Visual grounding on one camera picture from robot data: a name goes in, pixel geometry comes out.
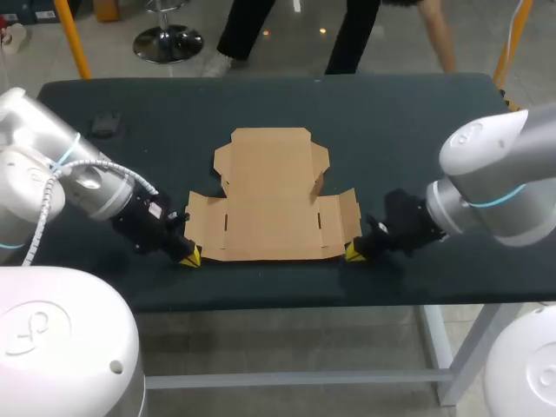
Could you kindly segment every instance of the white sneaker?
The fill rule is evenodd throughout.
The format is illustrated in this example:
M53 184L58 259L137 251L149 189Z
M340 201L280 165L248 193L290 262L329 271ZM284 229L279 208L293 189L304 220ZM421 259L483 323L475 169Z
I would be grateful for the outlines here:
M234 58L225 56L216 51L215 55L205 64L202 70L202 76L221 77L225 76L232 67Z

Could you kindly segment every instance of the cardboard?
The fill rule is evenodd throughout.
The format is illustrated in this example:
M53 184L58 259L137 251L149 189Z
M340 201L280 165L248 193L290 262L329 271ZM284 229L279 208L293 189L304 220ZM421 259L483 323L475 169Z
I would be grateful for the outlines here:
M323 259L361 235L350 189L319 196L330 166L305 129L237 129L215 152L226 198L189 193L185 236L219 261Z

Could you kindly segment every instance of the stool base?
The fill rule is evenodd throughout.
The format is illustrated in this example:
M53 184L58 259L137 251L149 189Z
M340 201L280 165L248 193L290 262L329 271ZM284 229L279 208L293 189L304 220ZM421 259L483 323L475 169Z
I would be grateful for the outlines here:
M179 63L202 50L202 37L196 30L171 24L167 30L159 27L145 30L133 42L133 51L150 63Z

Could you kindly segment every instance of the floor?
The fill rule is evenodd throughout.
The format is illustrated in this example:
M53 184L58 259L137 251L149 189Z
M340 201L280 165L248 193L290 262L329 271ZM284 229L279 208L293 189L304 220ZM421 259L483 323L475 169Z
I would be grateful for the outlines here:
M122 2L123 21L97 23L85 4L77 18L94 77L199 76L218 41L230 0L193 0L171 15L204 36L196 58L157 66L136 58L134 37L156 18L142 10L142 0ZM341 22L342 0L278 0L249 65L230 76L321 75ZM492 74L517 0L445 0L462 71ZM325 28L326 34L319 29ZM29 27L21 52L5 57L9 82L35 96L46 82L77 78L70 49L57 24ZM556 98L556 3L537 0L511 73L508 96L521 106ZM416 10L381 9L362 72L438 72ZM528 304L525 310L537 308ZM465 338L480 306L448 306L444 320L453 349ZM426 356L413 308L333 308L157 314L138 317L147 374L206 374L425 367ZM376 416L487 417L481 379L477 378L457 408L438 407L427 384L326 387L222 388L152 392L155 417L229 416Z

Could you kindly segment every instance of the white cable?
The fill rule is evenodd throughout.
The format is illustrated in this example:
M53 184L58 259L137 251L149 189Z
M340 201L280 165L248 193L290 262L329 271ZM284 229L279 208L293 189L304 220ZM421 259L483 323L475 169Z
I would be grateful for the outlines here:
M117 163L101 160L95 161L90 159L82 159L79 161L66 163L60 169L57 169L55 172L52 173L51 177L44 186L43 202L41 204L41 211L38 217L38 223L36 224L35 234L33 235L33 240L31 241L31 245L29 247L29 250L27 251L27 255L25 256L22 267L29 267L31 265L33 259L35 258L36 251L38 250L38 245L41 243L44 227L46 226L46 222L50 212L50 198L52 197L52 189L54 188L55 182L63 176L70 175L73 168L82 166L112 169L122 174L129 175L134 180L139 182L149 194L158 194L158 191L156 191L155 187L153 187L150 182L145 180L142 176L132 171L131 169L127 169Z
M512 45L512 32L513 32L513 21L515 20L515 17L518 15L518 13L521 10L521 6L523 5L523 1L524 0L520 0L518 7L515 8L515 10L513 11L512 14L512 20L510 20L510 30L508 31L508 35L507 35L507 42L506 42L506 59L504 60L504 64L502 65L501 71L498 75L498 78L496 78L494 80L495 83L499 82L499 78L502 76L502 74L504 74L504 68L506 67L507 63L510 61L510 50L511 50L511 45Z

